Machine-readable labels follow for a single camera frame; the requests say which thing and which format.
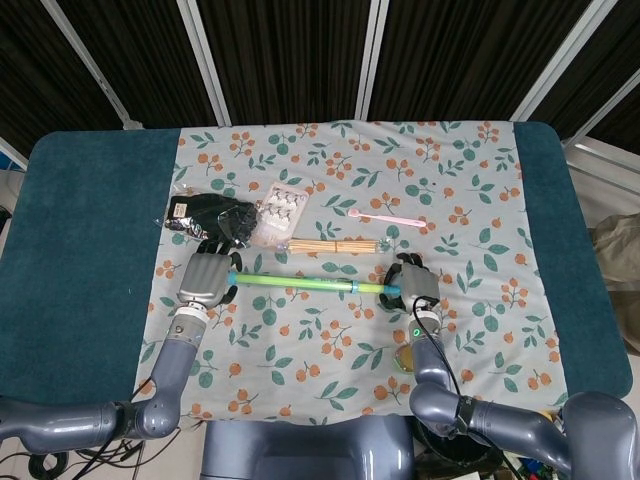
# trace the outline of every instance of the black curtain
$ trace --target black curtain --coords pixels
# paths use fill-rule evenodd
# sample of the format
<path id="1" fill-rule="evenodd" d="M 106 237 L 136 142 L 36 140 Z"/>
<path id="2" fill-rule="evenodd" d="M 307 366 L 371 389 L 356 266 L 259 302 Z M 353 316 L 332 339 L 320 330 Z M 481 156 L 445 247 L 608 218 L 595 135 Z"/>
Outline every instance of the black curtain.
<path id="1" fill-rule="evenodd" d="M 508 119 L 588 4 L 392 0 L 369 119 Z"/>
<path id="2" fill-rule="evenodd" d="M 640 86 L 633 89 L 616 105 L 588 135 L 640 155 L 638 119 L 640 119 Z"/>
<path id="3" fill-rule="evenodd" d="M 39 0 L 4 0 L 0 11 L 0 136 L 25 156 L 56 130 L 122 123 Z"/>
<path id="4" fill-rule="evenodd" d="M 216 125 L 175 0 L 58 2 L 132 119 Z"/>
<path id="5" fill-rule="evenodd" d="M 234 124 L 353 118 L 368 0 L 200 0 Z"/>
<path id="6" fill-rule="evenodd" d="M 640 1 L 619 0 L 531 119 L 571 137 L 638 68 Z"/>

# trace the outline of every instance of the cable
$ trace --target cable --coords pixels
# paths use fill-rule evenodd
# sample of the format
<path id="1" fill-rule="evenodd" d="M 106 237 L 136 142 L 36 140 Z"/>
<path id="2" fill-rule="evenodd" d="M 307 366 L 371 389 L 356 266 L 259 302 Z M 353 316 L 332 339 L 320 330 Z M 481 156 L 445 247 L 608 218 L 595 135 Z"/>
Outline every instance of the cable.
<path id="1" fill-rule="evenodd" d="M 67 452 L 50 453 L 55 457 L 56 464 L 52 468 L 47 468 L 44 464 L 48 455 L 31 455 L 29 458 L 29 474 L 31 478 L 37 480 L 52 480 L 62 475 L 69 463 L 69 454 Z"/>
<path id="2" fill-rule="evenodd" d="M 516 467 L 513 466 L 513 463 L 511 463 L 511 461 L 507 458 L 507 456 L 504 454 L 504 452 L 500 449 L 500 447 L 498 447 L 495 444 L 495 442 L 493 440 L 491 440 L 489 437 L 487 437 L 486 435 L 484 435 L 484 434 L 482 434 L 482 433 L 480 433 L 480 432 L 478 432 L 476 430 L 471 430 L 471 433 L 473 433 L 473 435 L 477 435 L 482 440 L 487 442 L 491 448 L 494 448 L 498 452 L 498 455 L 500 455 L 500 458 L 502 458 L 502 461 L 507 465 L 509 470 L 511 470 L 511 473 L 513 473 L 513 475 L 518 480 L 524 480 L 522 478 L 522 475 L 520 475 L 520 473 L 518 473 L 518 470 L 516 470 Z"/>
<path id="3" fill-rule="evenodd" d="M 89 473 L 89 469 L 93 466 L 94 463 L 96 463 L 96 461 L 98 461 L 98 458 L 100 457 L 100 455 L 104 453 L 104 451 L 107 449 L 109 444 L 113 442 L 113 440 L 116 438 L 116 431 L 117 430 L 115 429 L 113 430 L 113 433 L 109 436 L 109 440 L 107 440 L 104 443 L 104 445 L 100 447 L 100 450 L 98 450 L 98 453 L 91 460 L 89 460 L 84 467 L 82 467 L 82 469 L 76 474 L 76 476 L 73 477 L 73 480 L 78 480 L 79 478 L 82 478 L 87 473 Z"/>
<path id="4" fill-rule="evenodd" d="M 429 338 L 429 340 L 431 340 L 431 343 L 433 343 L 433 346 L 436 347 L 436 349 L 438 350 L 438 353 L 440 354 L 440 358 L 442 359 L 442 361 L 444 362 L 445 367 L 447 367 L 447 371 L 449 372 L 449 376 L 451 377 L 451 380 L 453 381 L 453 386 L 456 389 L 456 393 L 458 394 L 458 396 L 461 396 L 460 394 L 460 387 L 458 386 L 458 382 L 456 381 L 456 377 L 453 373 L 453 369 L 451 368 L 451 365 L 449 365 L 449 361 L 447 360 L 446 355 L 444 354 L 444 352 L 442 351 L 442 349 L 440 348 L 440 345 L 438 345 L 438 343 L 436 342 L 436 340 L 433 338 L 433 336 L 431 335 L 431 333 L 429 333 L 429 331 L 427 331 L 427 329 L 425 328 L 425 326 L 422 324 L 422 322 L 420 321 L 420 318 L 418 318 L 418 300 L 425 300 L 426 302 L 429 302 L 429 298 L 425 297 L 425 296 L 420 296 L 418 298 L 416 298 L 413 302 L 413 317 L 416 319 L 416 322 L 418 322 L 418 325 L 420 325 L 420 328 L 422 329 L 422 331 L 427 335 L 427 337 Z M 509 459 L 507 458 L 507 456 L 504 454 L 504 452 L 489 438 L 487 438 L 485 435 L 483 435 L 480 432 L 476 432 L 475 430 L 473 431 L 474 435 L 477 435 L 478 437 L 480 437 L 482 440 L 484 440 L 485 442 L 487 442 L 489 444 L 489 446 L 491 448 L 494 448 L 497 452 L 498 455 L 500 455 L 500 458 L 502 458 L 502 461 L 507 465 L 507 467 L 509 468 L 509 470 L 511 470 L 511 472 L 515 475 L 515 477 L 518 480 L 523 480 L 522 476 L 518 473 L 518 471 L 515 469 L 515 467 L 513 466 L 513 464 L 509 461 Z"/>
<path id="5" fill-rule="evenodd" d="M 133 477 L 131 480 L 136 480 L 138 478 L 138 472 L 140 471 L 140 461 L 142 460 L 142 454 L 144 453 L 145 443 L 142 443 L 142 447 L 140 447 L 140 452 L 138 453 L 138 460 L 136 462 L 136 469 L 133 471 Z"/>
<path id="6" fill-rule="evenodd" d="M 182 432 L 182 430 L 178 429 L 178 431 L 173 435 L 173 437 L 171 437 L 171 439 L 166 443 L 166 445 L 164 447 L 162 447 L 160 450 L 158 450 L 158 452 L 153 455 L 151 458 L 145 460 L 144 462 L 140 462 L 140 463 L 136 463 L 134 465 L 119 465 L 119 463 L 117 462 L 112 462 L 110 460 L 102 460 L 100 458 L 95 457 L 97 462 L 100 462 L 100 464 L 106 464 L 115 468 L 136 468 L 136 467 L 142 467 L 143 465 L 146 465 L 147 463 L 150 463 L 151 461 L 155 460 L 156 458 L 158 458 L 160 456 L 160 454 L 162 454 L 167 448 L 169 448 L 169 445 L 171 445 L 174 440 L 176 438 L 178 438 L 178 435 L 180 435 L 180 433 Z"/>
<path id="7" fill-rule="evenodd" d="M 129 401 L 131 402 L 141 391 L 142 389 L 151 381 L 151 377 L 147 378 L 142 385 L 140 385 L 129 397 Z M 116 437 L 116 432 L 117 430 L 113 430 L 113 433 L 110 435 L 109 439 L 104 443 L 104 445 L 102 445 L 102 447 L 100 447 L 100 449 L 96 452 L 95 455 L 93 455 L 93 457 L 91 458 L 91 460 L 89 460 L 84 467 L 82 467 L 82 469 L 76 474 L 75 477 L 73 477 L 73 480 L 79 480 L 80 478 L 82 478 L 83 476 L 85 476 L 86 474 L 88 474 L 89 472 L 92 472 L 94 470 L 96 470 L 98 467 L 102 466 L 103 464 L 108 464 L 108 465 L 112 465 L 112 466 L 116 466 L 115 463 L 111 462 L 111 459 L 113 457 L 116 456 L 116 453 L 118 452 L 118 450 L 120 450 L 120 448 L 122 448 L 122 445 L 124 444 L 124 442 L 120 442 L 120 445 L 118 446 L 118 448 L 116 448 L 115 452 L 111 455 L 111 457 L 109 457 L 106 461 L 101 459 L 100 457 L 102 455 L 105 454 L 105 451 L 107 450 L 107 447 L 109 446 L 109 444 L 111 442 L 113 442 L 113 440 L 115 440 Z M 94 463 L 96 462 L 100 462 L 100 465 L 91 468 L 93 466 Z"/>
<path id="8" fill-rule="evenodd" d="M 140 384 L 140 386 L 138 388 L 135 389 L 135 391 L 131 394 L 131 396 L 129 397 L 129 401 L 133 400 L 134 398 L 136 398 L 138 396 L 138 394 L 142 391 L 142 389 L 144 387 L 147 386 L 147 384 L 151 381 L 151 377 L 147 378 L 144 382 L 142 382 Z"/>
<path id="9" fill-rule="evenodd" d="M 442 351 L 442 349 L 440 348 L 440 345 L 438 345 L 438 342 L 436 342 L 435 338 L 433 338 L 433 335 L 431 335 L 431 333 L 429 333 L 429 331 L 425 328 L 425 326 L 422 324 L 422 322 L 420 321 L 420 318 L 418 318 L 418 300 L 425 300 L 427 303 L 429 303 L 429 298 L 423 296 L 420 296 L 418 298 L 416 298 L 413 301 L 413 317 L 416 319 L 416 322 L 418 322 L 418 325 L 420 325 L 420 328 L 422 329 L 422 331 L 427 335 L 427 338 L 429 338 L 429 340 L 431 340 L 431 343 L 433 343 L 433 346 L 436 347 L 436 350 L 438 350 L 438 353 L 440 354 L 440 358 L 442 359 L 444 366 L 447 367 L 447 371 L 449 372 L 449 376 L 451 377 L 451 381 L 453 382 L 453 386 L 456 389 L 456 393 L 458 394 L 458 396 L 462 396 L 462 394 L 460 393 L 460 386 L 458 385 L 458 381 L 456 380 L 456 376 L 453 373 L 453 369 L 451 368 L 451 365 L 449 365 L 449 361 L 447 360 L 447 356 L 444 354 L 444 352 Z"/>
<path id="10" fill-rule="evenodd" d="M 30 453 L 23 453 L 23 452 L 12 453 L 11 455 L 7 455 L 2 460 L 0 460 L 0 463 L 3 463 L 5 461 L 9 460 L 11 457 L 30 457 L 30 456 L 31 456 Z"/>

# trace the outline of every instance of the floral tablecloth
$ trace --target floral tablecloth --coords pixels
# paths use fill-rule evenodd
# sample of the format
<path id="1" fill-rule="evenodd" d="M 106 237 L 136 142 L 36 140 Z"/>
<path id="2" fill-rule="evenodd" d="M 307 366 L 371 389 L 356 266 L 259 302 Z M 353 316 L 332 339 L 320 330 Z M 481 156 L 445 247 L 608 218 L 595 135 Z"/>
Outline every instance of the floral tablecloth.
<path id="1" fill-rule="evenodd" d="M 566 399 L 558 338 L 529 235 L 513 125 L 341 121 L 183 129 L 174 186 L 257 201 L 273 181 L 306 190 L 295 236 L 376 239 L 373 255 L 251 247 L 253 273 L 381 282 L 399 252 L 440 278 L 443 340 L 464 394 L 523 408 Z M 354 219 L 420 218 L 424 228 Z M 153 367 L 198 241 L 163 229 L 137 380 Z M 411 375 L 394 363 L 406 314 L 377 296 L 242 286 L 210 323 L 182 396 L 188 419 L 326 424 L 410 414 Z M 152 395 L 151 387 L 143 394 Z"/>

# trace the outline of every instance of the metal frame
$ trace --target metal frame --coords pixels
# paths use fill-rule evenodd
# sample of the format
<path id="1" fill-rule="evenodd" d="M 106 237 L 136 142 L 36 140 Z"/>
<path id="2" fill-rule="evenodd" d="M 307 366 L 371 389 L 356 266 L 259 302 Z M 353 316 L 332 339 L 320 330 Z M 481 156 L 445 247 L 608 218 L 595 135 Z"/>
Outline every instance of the metal frame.
<path id="1" fill-rule="evenodd" d="M 89 70 L 89 73 L 91 73 L 93 79 L 100 86 L 100 89 L 107 97 L 107 100 L 109 100 L 109 103 L 116 111 L 118 117 L 120 117 L 120 121 L 122 121 L 122 127 L 125 130 L 136 130 L 144 128 L 142 126 L 142 123 L 131 120 L 129 112 L 127 112 L 127 109 L 124 107 L 124 105 L 118 98 L 118 95 L 115 93 L 115 91 L 107 81 L 107 78 L 100 70 L 100 67 L 98 67 L 98 64 L 89 53 L 89 50 L 87 50 L 87 47 L 78 36 L 78 33 L 73 28 L 73 25 L 71 25 L 71 22 L 60 8 L 60 5 L 58 5 L 58 2 L 56 0 L 40 0 L 40 2 L 42 3 L 42 6 L 47 10 L 67 41 L 71 44 L 71 47 L 78 54 L 78 57 L 80 57 L 80 60 L 82 60 L 84 66 L 87 67 L 87 70 Z"/>
<path id="2" fill-rule="evenodd" d="M 18 152 L 11 146 L 4 138 L 0 137 L 0 152 L 4 153 L 9 160 L 18 165 L 21 169 L 26 170 L 29 160 L 24 155 Z"/>
<path id="3" fill-rule="evenodd" d="M 578 52 L 589 41 L 618 0 L 592 0 L 580 19 L 573 26 L 562 45 L 522 99 L 510 120 L 524 122 L 538 108 L 551 88 L 571 64 Z"/>
<path id="4" fill-rule="evenodd" d="M 593 116 L 589 120 L 587 120 L 587 122 L 582 125 L 582 127 L 580 127 L 570 139 L 563 141 L 565 147 L 568 145 L 575 145 L 584 137 L 586 137 L 587 133 L 589 133 L 593 127 L 600 123 L 600 120 L 606 117 L 607 114 L 611 110 L 613 110 L 613 108 L 618 103 L 620 103 L 624 99 L 624 97 L 629 95 L 629 93 L 631 93 L 631 91 L 638 85 L 640 85 L 640 68 L 636 70 L 633 75 L 631 75 L 631 78 L 629 78 L 629 80 L 627 80 L 624 85 L 622 85 L 622 87 L 620 87 L 620 89 L 616 93 L 614 93 L 613 96 L 609 100 L 607 100 L 607 102 L 602 107 L 600 107 L 598 111 L 594 113 Z"/>
<path id="5" fill-rule="evenodd" d="M 388 10 L 389 0 L 371 0 L 367 34 L 364 40 L 364 51 L 362 53 L 362 68 L 360 69 L 356 111 L 354 114 L 356 120 L 366 121 L 369 116 L 369 105 L 371 103 L 376 70 L 378 69 L 380 47 L 382 46 L 382 36 L 384 35 L 384 26 L 387 21 Z"/>
<path id="6" fill-rule="evenodd" d="M 630 185 L 630 184 L 627 184 L 627 183 L 622 183 L 622 182 L 614 180 L 614 179 L 612 179 L 610 177 L 603 176 L 602 174 L 595 173 L 591 169 L 578 166 L 573 162 L 567 161 L 567 165 L 569 166 L 569 168 L 571 170 L 575 170 L 576 172 L 582 173 L 583 175 L 586 175 L 587 177 L 594 178 L 594 179 L 599 180 L 599 181 L 601 181 L 603 183 L 606 183 L 607 185 L 611 185 L 612 187 L 619 188 L 620 190 L 623 190 L 623 191 L 625 191 L 627 193 L 630 193 L 632 195 L 636 195 L 636 196 L 640 197 L 640 189 L 634 187 L 633 185 Z"/>
<path id="7" fill-rule="evenodd" d="M 222 85 L 218 77 L 218 70 L 213 61 L 213 55 L 211 54 L 204 24 L 202 23 L 198 3 L 196 0 L 176 0 L 176 3 L 180 9 L 182 22 L 187 30 L 193 55 L 198 63 L 202 82 L 207 90 L 216 122 L 218 122 L 219 126 L 229 127 L 231 126 L 231 117 L 229 116 L 227 103 L 224 99 Z"/>

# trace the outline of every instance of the green tube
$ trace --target green tube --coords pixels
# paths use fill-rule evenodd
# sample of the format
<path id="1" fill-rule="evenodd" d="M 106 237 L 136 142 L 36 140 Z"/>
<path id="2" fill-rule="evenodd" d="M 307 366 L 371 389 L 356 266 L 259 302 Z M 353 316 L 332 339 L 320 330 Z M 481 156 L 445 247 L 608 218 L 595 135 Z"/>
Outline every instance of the green tube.
<path id="1" fill-rule="evenodd" d="M 253 275 L 250 273 L 229 272 L 230 285 L 269 285 L 273 287 L 292 287 L 308 290 L 331 290 L 350 293 L 386 293 L 400 295 L 400 287 L 395 285 L 377 285 L 352 280 L 333 278 L 278 277 L 272 275 Z"/>

